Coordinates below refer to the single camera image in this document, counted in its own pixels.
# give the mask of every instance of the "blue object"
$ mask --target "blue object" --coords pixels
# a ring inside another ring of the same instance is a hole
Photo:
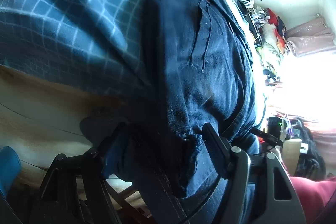
[[[21,171],[21,162],[16,152],[9,146],[0,149],[0,191],[4,197]]]

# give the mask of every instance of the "metal bolt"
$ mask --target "metal bolt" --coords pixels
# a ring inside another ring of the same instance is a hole
[[[56,157],[55,157],[55,160],[62,160],[66,158],[65,154],[58,154]]]
[[[233,153],[240,153],[242,150],[238,146],[234,146],[231,148],[231,151]]]
[[[275,159],[275,154],[274,153],[267,153],[267,158],[269,158],[270,160]]]
[[[94,154],[98,153],[98,151],[97,151],[96,148],[91,147],[91,148],[87,151],[87,153],[94,155]]]

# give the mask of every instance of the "floor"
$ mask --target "floor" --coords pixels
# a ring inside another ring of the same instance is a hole
[[[19,155],[22,172],[16,183],[38,188],[57,154],[83,154],[91,143],[79,122],[94,109],[119,103],[0,66],[0,145]],[[131,184],[116,176],[108,182],[117,192]],[[139,199],[135,193],[128,201],[138,204]]]

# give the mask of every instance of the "black bag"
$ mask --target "black bag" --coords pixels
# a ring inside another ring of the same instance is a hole
[[[295,177],[307,178],[314,181],[324,180],[326,176],[326,165],[319,154],[313,136],[302,121],[297,119],[292,121],[293,138],[300,138],[303,143],[308,144],[307,154],[300,154]]]

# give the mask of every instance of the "jeans seam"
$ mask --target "jeans seam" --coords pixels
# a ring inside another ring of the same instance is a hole
[[[147,159],[147,163],[150,165],[150,167],[152,168],[153,172],[155,173],[155,175],[156,175],[158,181],[160,182],[160,184],[161,184],[161,186],[162,186],[162,188],[163,188],[163,191],[166,193],[166,195],[167,195],[167,197],[168,197],[168,200],[170,201],[172,207],[174,208],[177,217],[179,218],[179,220],[181,220],[181,217],[179,216],[179,213],[177,212],[177,209],[175,208],[175,206],[174,206],[174,204],[173,204],[173,202],[172,202],[172,200],[171,200],[171,198],[170,198],[170,196],[169,196],[169,194],[168,194],[166,188],[164,187],[164,185],[163,185],[163,183],[162,183],[162,180],[160,179],[159,175],[157,174],[155,168],[152,166],[151,161],[150,161],[150,159],[148,158],[146,151],[142,148],[142,146],[140,145],[140,143],[138,142],[138,140],[137,140],[136,137],[134,138],[134,140],[136,141],[138,147],[141,149],[142,153],[145,155],[145,157],[146,157],[146,159]]]
[[[165,182],[166,182],[166,184],[167,184],[167,187],[171,190],[171,186],[170,186],[169,180],[168,180],[166,174],[165,174],[164,172],[162,172],[162,170],[161,170],[160,167],[159,167],[159,172],[161,173],[161,176],[162,176],[163,179],[165,180]],[[180,200],[179,200],[178,198],[174,198],[174,199],[175,199],[175,201],[176,201],[177,206],[178,206],[179,209],[181,210],[181,212],[182,212],[182,214],[183,214],[183,217],[186,218],[187,215],[186,215],[186,213],[185,213],[185,211],[184,211],[184,209],[183,209],[183,207],[182,207],[182,205],[181,205]]]

